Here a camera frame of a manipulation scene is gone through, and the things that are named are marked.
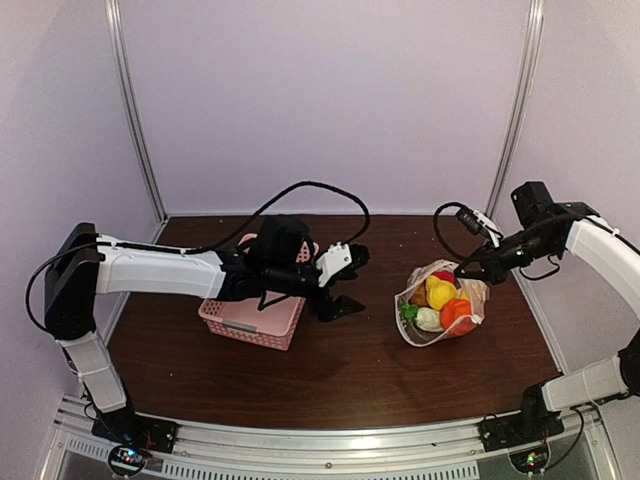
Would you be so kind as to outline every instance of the brown tabletop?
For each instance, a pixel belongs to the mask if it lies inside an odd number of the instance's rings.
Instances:
[[[303,216],[326,246],[359,217]],[[211,243],[239,217],[174,218],[160,243]],[[477,239],[443,219],[450,243]],[[250,427],[363,428],[440,422],[517,409],[525,387],[557,373],[516,282],[491,287],[486,319],[471,334],[426,348],[396,330],[393,295],[411,271],[447,258],[430,217],[374,216],[371,252],[344,293],[366,311],[323,324],[306,310],[288,352],[209,333],[185,296],[132,294],[109,344],[140,412]]]

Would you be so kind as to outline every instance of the black bracket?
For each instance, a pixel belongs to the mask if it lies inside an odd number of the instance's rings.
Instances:
[[[147,442],[150,440],[150,450],[160,453],[172,453],[173,445],[176,442],[176,434],[178,432],[178,424],[170,420],[162,420],[159,418],[146,417],[136,414],[136,420],[144,432],[138,439],[130,442],[134,447],[147,449]],[[91,433],[96,437],[106,438],[112,442],[122,443],[122,439],[113,435],[107,430],[105,424],[100,420],[95,420]]]
[[[525,390],[520,412],[503,417],[485,417],[479,429],[485,451],[493,452],[559,435],[564,432],[564,425],[559,413],[547,410],[542,384],[539,384]]]
[[[485,452],[519,447],[564,432],[564,425],[558,417],[547,419],[544,429],[528,434],[523,431],[523,423],[523,415],[520,412],[483,420],[480,423],[480,439]]]

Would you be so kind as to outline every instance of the robotic arm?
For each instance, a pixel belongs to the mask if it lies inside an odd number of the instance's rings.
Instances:
[[[122,242],[80,224],[62,245],[45,276],[45,327],[63,348],[86,386],[97,419],[93,433],[126,445],[170,452],[176,424],[136,414],[131,398],[97,333],[96,294],[152,292],[193,295],[225,302],[304,297],[323,322],[359,312],[364,305],[330,287],[354,279],[369,253],[363,245],[336,244],[305,263],[296,263],[309,230],[287,216],[266,217],[258,235],[235,249],[174,248]]]
[[[617,230],[583,203],[554,203],[542,182],[525,183],[512,200],[524,230],[506,238],[496,238],[495,224],[477,211],[458,212],[471,232],[489,239],[461,263],[460,278],[501,283],[511,269],[541,257],[561,259],[566,250],[600,274],[640,319],[640,252]],[[469,270],[474,263],[479,268]],[[640,395],[640,331],[612,358],[528,388],[519,414],[485,422],[485,448],[540,440],[562,428],[557,419],[562,410],[630,395]]]

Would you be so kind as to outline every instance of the pink basket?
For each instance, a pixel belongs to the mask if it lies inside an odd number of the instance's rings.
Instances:
[[[255,236],[255,234],[247,234],[240,243]],[[318,245],[315,243],[314,248],[317,253]],[[308,259],[309,248],[304,244],[298,254],[297,261],[305,262]],[[266,301],[281,295],[280,293],[267,292]],[[198,314],[207,324],[211,333],[277,350],[288,350],[304,308],[305,299],[288,298],[261,312],[258,311],[259,301],[257,298],[229,303],[205,300],[200,306]]]

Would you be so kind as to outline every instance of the lavender wall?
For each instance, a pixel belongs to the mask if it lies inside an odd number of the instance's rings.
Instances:
[[[582,200],[640,245],[640,4],[547,2],[542,50],[506,194],[544,180],[558,200]],[[517,220],[509,197],[497,219]],[[640,326],[622,299],[577,259],[533,284],[563,361],[574,370],[613,355]],[[637,478],[640,399],[604,408],[624,478]]]
[[[375,212],[486,203],[527,0],[161,4],[123,2],[122,16],[171,213],[250,212],[299,179]],[[357,211],[317,192],[279,209]]]
[[[79,221],[149,240],[154,216],[136,164],[104,2],[4,1],[0,13],[0,478],[33,478],[75,380],[24,313],[30,273]],[[34,292],[41,312],[41,289]],[[115,298],[96,307],[104,326]]]

